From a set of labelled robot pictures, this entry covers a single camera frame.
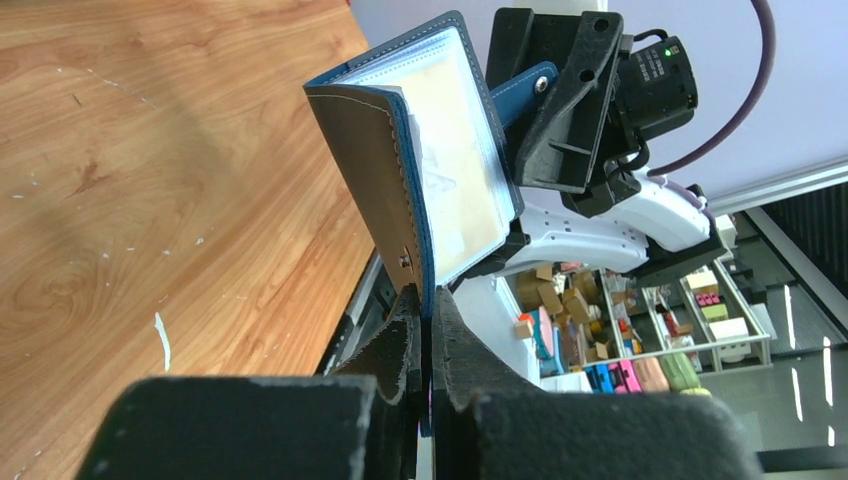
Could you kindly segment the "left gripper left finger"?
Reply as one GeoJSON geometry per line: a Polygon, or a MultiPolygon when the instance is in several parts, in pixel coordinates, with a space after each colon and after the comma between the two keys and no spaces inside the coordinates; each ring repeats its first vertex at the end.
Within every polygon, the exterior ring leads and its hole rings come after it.
{"type": "Polygon", "coordinates": [[[412,479],[422,411],[419,296],[326,375],[160,376],[108,410],[81,479],[412,479]]]}

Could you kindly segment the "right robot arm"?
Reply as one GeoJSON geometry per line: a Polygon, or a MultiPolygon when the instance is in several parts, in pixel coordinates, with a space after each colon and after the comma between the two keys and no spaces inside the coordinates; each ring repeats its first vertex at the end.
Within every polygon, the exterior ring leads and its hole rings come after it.
{"type": "Polygon", "coordinates": [[[703,190],[649,168],[650,141],[690,122],[699,102],[679,38],[628,35],[614,12],[503,7],[486,81],[524,208],[467,277],[576,262],[660,286],[727,252],[703,190]]]}

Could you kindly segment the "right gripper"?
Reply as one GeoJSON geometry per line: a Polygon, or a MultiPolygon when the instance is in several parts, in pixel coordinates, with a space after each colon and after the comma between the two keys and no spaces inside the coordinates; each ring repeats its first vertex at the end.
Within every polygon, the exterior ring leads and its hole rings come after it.
{"type": "Polygon", "coordinates": [[[614,12],[507,7],[493,21],[489,90],[545,93],[517,150],[514,179],[566,192],[563,205],[582,216],[599,216],[639,193],[648,142],[688,123],[698,106],[679,38],[663,29],[640,32],[635,42],[657,41],[620,54],[618,63],[623,26],[614,12]]]}

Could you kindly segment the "blue card holder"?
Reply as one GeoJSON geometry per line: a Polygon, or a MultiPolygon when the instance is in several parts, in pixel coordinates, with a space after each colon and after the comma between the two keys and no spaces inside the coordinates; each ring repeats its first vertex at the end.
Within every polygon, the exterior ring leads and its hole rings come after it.
{"type": "Polygon", "coordinates": [[[305,83],[393,285],[415,286],[423,318],[439,287],[505,244],[524,208],[505,129],[557,76],[543,61],[488,86],[452,10],[305,83]]]}

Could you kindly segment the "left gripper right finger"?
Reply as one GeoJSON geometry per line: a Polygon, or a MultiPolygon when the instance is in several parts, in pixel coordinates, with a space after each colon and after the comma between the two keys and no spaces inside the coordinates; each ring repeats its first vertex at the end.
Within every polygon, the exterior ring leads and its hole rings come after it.
{"type": "Polygon", "coordinates": [[[759,479],[754,450],[716,399],[676,393],[551,393],[430,298],[438,479],[759,479]]]}

